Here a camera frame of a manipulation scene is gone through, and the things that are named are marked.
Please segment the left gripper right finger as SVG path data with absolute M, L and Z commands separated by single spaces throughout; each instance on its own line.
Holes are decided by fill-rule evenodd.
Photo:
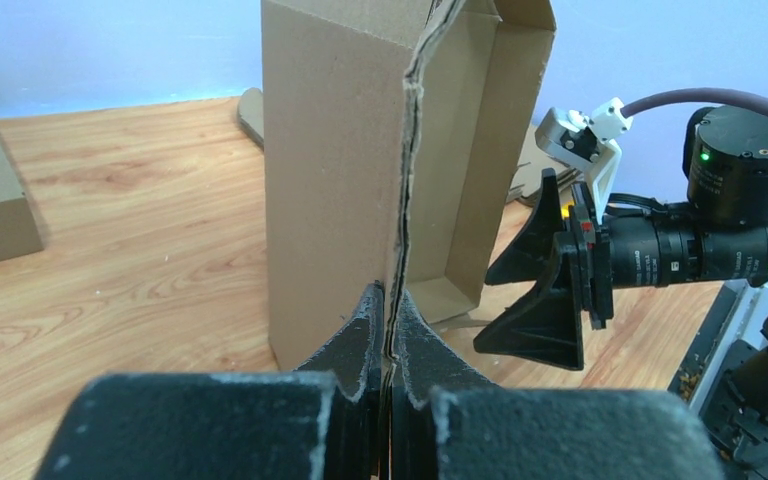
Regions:
M 393 479 L 720 479 L 696 415 L 651 390 L 508 389 L 404 294 L 390 331 Z

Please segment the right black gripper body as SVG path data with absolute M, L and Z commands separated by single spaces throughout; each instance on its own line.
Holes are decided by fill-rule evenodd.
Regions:
M 610 195 L 596 219 L 594 201 L 583 184 L 572 190 L 566 229 L 584 236 L 586 270 L 581 302 L 593 328 L 614 316 L 617 289 L 667 287 L 720 280 L 768 281 L 768 225 L 715 225 L 687 202 L 660 203 L 627 193 Z

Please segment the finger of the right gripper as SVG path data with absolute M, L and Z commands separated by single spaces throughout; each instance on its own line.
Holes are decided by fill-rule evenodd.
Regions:
M 555 246 L 555 235 L 563 232 L 564 220 L 556 173 L 541 171 L 536 206 L 525 225 L 488 267 L 484 284 L 537 281 L 546 285 L 562 278 L 563 263 Z
M 473 339 L 483 354 L 517 357 L 570 371 L 584 368 L 577 255 L 553 247 L 533 288 Z

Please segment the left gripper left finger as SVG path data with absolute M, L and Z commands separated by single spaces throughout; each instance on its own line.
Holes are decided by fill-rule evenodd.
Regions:
M 40 479 L 384 478 L 384 290 L 288 372 L 107 374 L 72 401 Z

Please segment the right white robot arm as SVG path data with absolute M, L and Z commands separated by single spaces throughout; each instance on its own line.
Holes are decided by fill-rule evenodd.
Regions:
M 693 103 L 683 147 L 687 198 L 662 203 L 617 193 L 618 140 L 636 114 Z M 488 268 L 485 281 L 532 288 L 474 338 L 477 352 L 580 371 L 581 318 L 602 329 L 620 289 L 707 281 L 768 282 L 768 98 L 719 88 L 680 89 L 590 114 L 551 109 L 535 132 L 540 150 L 579 171 L 572 201 L 544 170 L 531 216 Z M 704 366 L 677 373 L 699 396 L 709 439 L 729 479 L 768 479 L 768 315 L 764 345 L 717 341 L 724 355 L 710 386 Z

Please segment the stack of flat cardboard sheets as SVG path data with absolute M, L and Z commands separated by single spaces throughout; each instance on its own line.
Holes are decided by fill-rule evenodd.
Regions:
M 264 150 L 263 94 L 257 87 L 244 91 L 237 104 L 237 118 L 242 131 L 261 150 Z M 506 202 L 514 200 L 524 205 L 536 204 L 540 192 L 540 174 L 544 169 L 553 169 L 561 191 L 576 181 L 580 174 L 562 163 L 550 158 L 536 143 L 536 125 L 530 125 L 521 149 L 517 169 L 508 190 Z

